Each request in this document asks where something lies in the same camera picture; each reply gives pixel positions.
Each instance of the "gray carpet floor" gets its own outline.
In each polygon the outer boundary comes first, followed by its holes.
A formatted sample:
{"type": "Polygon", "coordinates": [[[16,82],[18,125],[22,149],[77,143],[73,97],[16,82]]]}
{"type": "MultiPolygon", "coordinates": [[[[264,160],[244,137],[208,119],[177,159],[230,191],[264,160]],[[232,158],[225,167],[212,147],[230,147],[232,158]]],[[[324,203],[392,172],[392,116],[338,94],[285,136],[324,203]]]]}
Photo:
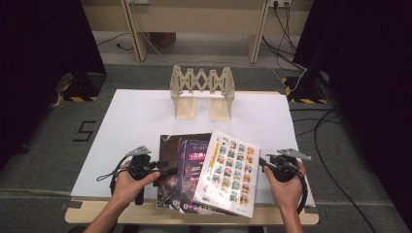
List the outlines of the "gray carpet floor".
{"type": "MultiPolygon", "coordinates": [[[[201,68],[206,73],[212,69],[201,68]]],[[[106,65],[106,69],[107,79],[97,101],[61,102],[49,110],[27,143],[28,153],[14,155],[1,171],[0,232],[68,232],[78,226],[64,220],[70,191],[116,89],[168,89],[172,66],[106,65]],[[94,121],[84,128],[93,132],[91,138],[74,142],[86,137],[78,133],[85,120],[94,121]]],[[[282,83],[265,68],[232,68],[232,74],[236,90],[285,93],[282,83]]],[[[296,72],[282,70],[278,74],[298,76],[296,72]]],[[[409,232],[386,191],[363,163],[338,111],[320,125],[315,141],[313,129],[334,105],[290,103],[290,108],[299,150],[313,157],[305,166],[320,222],[305,227],[305,232],[370,232],[326,167],[377,232],[409,232]]],[[[268,227],[268,232],[284,232],[284,228],[268,227]]]]}

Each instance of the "electrical outlet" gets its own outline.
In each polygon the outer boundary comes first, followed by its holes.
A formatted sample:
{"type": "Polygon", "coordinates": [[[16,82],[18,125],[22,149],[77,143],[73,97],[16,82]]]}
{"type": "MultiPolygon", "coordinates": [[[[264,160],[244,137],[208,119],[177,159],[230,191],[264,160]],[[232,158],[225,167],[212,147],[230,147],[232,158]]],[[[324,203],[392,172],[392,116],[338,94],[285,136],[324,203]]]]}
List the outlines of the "electrical outlet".
{"type": "Polygon", "coordinates": [[[270,7],[273,7],[273,3],[278,2],[278,8],[286,8],[286,4],[288,3],[289,6],[292,4],[292,0],[270,0],[270,7]]]}

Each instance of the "left hand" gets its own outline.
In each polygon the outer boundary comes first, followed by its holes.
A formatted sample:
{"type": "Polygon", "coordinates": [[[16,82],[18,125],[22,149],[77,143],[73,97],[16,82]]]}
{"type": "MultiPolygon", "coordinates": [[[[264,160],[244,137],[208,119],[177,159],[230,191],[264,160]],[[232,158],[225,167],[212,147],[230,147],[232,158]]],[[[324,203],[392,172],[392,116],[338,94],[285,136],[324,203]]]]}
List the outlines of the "left hand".
{"type": "Polygon", "coordinates": [[[113,192],[112,200],[119,202],[119,204],[127,207],[130,202],[133,202],[139,192],[144,186],[154,182],[160,176],[159,172],[151,173],[140,181],[134,180],[127,169],[124,169],[118,173],[118,179],[116,181],[115,191],[113,192]]]}

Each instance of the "table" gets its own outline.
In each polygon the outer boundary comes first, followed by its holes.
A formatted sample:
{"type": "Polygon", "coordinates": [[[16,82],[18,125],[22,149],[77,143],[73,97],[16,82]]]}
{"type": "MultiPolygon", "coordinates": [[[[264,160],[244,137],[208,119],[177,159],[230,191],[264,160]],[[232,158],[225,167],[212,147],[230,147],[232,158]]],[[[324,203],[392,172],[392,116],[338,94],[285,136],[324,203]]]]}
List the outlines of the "table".
{"type": "MultiPolygon", "coordinates": [[[[67,209],[65,219],[69,223],[90,223],[106,206],[107,201],[73,201],[67,209]]],[[[305,208],[300,213],[302,225],[314,225],[319,222],[316,208],[305,208]]],[[[183,225],[281,225],[279,209],[274,205],[255,205],[253,218],[241,216],[197,216],[184,215],[155,206],[154,200],[146,200],[142,206],[133,203],[118,219],[121,224],[183,224],[183,225]]]]}
{"type": "Polygon", "coordinates": [[[149,43],[142,32],[224,33],[246,35],[251,63],[258,59],[267,0],[150,0],[149,5],[121,1],[129,18],[138,61],[144,61],[149,43]]]}
{"type": "MultiPolygon", "coordinates": [[[[72,223],[92,221],[111,196],[109,179],[100,183],[95,179],[110,173],[126,153],[141,145],[152,151],[152,160],[158,160],[161,134],[193,134],[220,129],[239,139],[260,145],[260,154],[285,148],[297,150],[289,105],[284,95],[236,92],[230,121],[210,121],[206,98],[200,98],[197,103],[196,119],[177,120],[174,118],[169,90],[117,90],[72,190],[73,204],[82,205],[69,208],[66,220],[72,223]]],[[[145,197],[154,196],[156,188],[146,186],[145,197]]],[[[307,203],[315,206],[310,186],[307,203]]],[[[312,212],[315,208],[307,208],[306,212],[308,210],[312,212]]],[[[258,173],[257,177],[255,213],[254,218],[188,216],[157,209],[155,203],[147,201],[143,207],[130,205],[120,217],[119,223],[282,224],[263,173],[258,173]],[[162,222],[158,222],[160,216],[164,216],[162,222]]],[[[318,214],[302,212],[301,217],[304,218],[303,224],[316,224],[319,221],[318,214]]]]}

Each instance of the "wrist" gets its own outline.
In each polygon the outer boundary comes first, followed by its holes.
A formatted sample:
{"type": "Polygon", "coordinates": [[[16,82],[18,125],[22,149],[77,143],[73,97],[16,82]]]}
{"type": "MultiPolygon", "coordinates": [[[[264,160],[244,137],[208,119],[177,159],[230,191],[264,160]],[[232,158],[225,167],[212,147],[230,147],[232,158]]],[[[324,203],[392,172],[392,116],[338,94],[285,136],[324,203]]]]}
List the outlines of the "wrist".
{"type": "Polygon", "coordinates": [[[108,205],[110,206],[110,208],[112,208],[113,210],[116,211],[124,211],[124,209],[126,209],[129,205],[130,202],[125,203],[124,201],[118,199],[118,198],[112,198],[108,205]]]}
{"type": "Polygon", "coordinates": [[[282,220],[285,224],[286,232],[299,233],[303,232],[302,226],[300,224],[300,217],[297,214],[296,208],[293,207],[283,207],[279,208],[282,216],[282,220]]]}

